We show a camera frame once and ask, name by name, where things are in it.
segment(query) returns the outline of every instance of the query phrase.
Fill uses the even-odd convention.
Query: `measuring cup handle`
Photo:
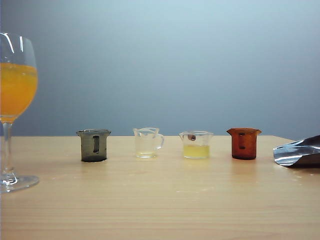
[[[165,142],[165,137],[162,135],[162,134],[157,134],[156,137],[160,137],[161,138],[161,143],[160,145],[156,146],[156,149],[160,149],[162,148],[162,146],[164,145],[164,142]]]

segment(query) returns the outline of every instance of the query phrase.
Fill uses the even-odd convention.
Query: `small beaker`
[[[107,159],[107,129],[86,129],[77,131],[81,138],[81,161],[101,162]]]
[[[137,158],[154,158],[157,150],[162,148],[165,138],[159,134],[159,128],[143,127],[134,128],[135,156]]]
[[[183,143],[183,156],[188,159],[210,157],[209,140],[214,134],[208,131],[184,131],[179,134]]]
[[[252,160],[257,157],[257,135],[261,130],[248,127],[230,128],[231,155],[234,159]]]

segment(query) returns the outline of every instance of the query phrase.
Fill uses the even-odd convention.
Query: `clear measuring cup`
[[[138,158],[154,158],[157,156],[157,150],[160,149],[165,141],[162,134],[159,134],[159,128],[144,127],[134,128],[135,156]]]
[[[183,143],[183,156],[188,159],[210,157],[209,141],[214,134],[208,131],[184,131],[179,134]]]

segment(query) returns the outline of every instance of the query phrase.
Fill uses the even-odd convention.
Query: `orange juice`
[[[33,100],[38,83],[32,66],[0,63],[0,119],[12,123]]]

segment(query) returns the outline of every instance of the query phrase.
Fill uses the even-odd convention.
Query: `wine glass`
[[[32,43],[23,36],[1,32],[0,58],[0,121],[3,126],[0,192],[7,193],[39,182],[37,176],[18,175],[11,154],[12,124],[32,102],[38,74]]]

